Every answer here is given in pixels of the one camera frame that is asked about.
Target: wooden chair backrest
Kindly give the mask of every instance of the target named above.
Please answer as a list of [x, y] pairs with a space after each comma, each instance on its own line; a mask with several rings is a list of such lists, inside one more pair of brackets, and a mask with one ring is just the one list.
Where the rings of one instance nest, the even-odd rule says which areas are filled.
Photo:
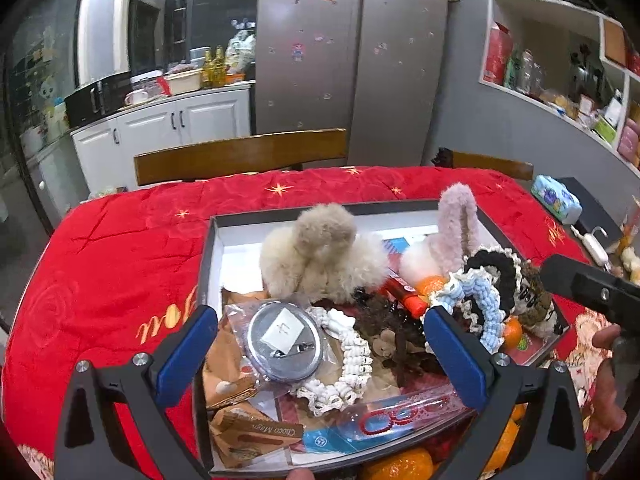
[[431, 161], [435, 166], [441, 168], [495, 170], [517, 180], [533, 180], [533, 164], [530, 162], [476, 153], [454, 152], [447, 148], [439, 148], [438, 154]]
[[315, 160], [346, 158], [347, 130], [307, 130], [212, 140], [133, 158], [139, 186], [236, 173], [279, 170]]

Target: refrigerator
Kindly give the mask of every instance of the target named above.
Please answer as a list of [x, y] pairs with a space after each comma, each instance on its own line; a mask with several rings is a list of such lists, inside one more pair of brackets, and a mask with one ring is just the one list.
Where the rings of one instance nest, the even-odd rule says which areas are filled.
[[348, 164], [419, 166], [447, 0], [258, 0], [259, 133], [350, 131]]

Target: microwave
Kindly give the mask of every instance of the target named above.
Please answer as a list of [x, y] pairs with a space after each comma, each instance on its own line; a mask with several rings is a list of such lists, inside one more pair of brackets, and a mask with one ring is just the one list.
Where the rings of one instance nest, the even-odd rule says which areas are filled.
[[69, 127], [79, 128], [116, 113], [131, 92], [131, 72], [110, 75], [79, 88], [65, 99]]

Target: tissue pack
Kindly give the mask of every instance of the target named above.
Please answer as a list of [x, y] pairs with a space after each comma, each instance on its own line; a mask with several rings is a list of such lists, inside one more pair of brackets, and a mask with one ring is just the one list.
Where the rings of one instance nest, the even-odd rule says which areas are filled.
[[550, 176], [539, 175], [531, 187], [531, 193], [562, 225], [575, 224], [582, 213], [582, 206], [575, 195], [552, 179]]

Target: red tablecloth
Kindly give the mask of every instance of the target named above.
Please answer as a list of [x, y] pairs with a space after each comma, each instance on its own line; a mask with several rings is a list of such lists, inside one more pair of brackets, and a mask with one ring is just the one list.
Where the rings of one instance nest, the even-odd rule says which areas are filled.
[[[66, 384], [76, 362], [121, 364], [152, 352], [194, 307], [200, 256], [212, 215], [316, 203], [437, 199], [455, 182], [526, 258], [553, 253], [584, 260], [543, 207], [495, 171], [442, 168], [330, 168], [238, 174], [108, 196], [81, 205], [60, 224], [28, 286], [2, 372], [4, 421], [16, 444], [52, 458]], [[182, 318], [162, 319], [174, 304]], [[558, 300], [574, 322], [584, 309]], [[570, 357], [571, 330], [558, 347]], [[158, 472], [126, 410], [119, 412], [142, 471]], [[191, 393], [168, 411], [195, 453]]]

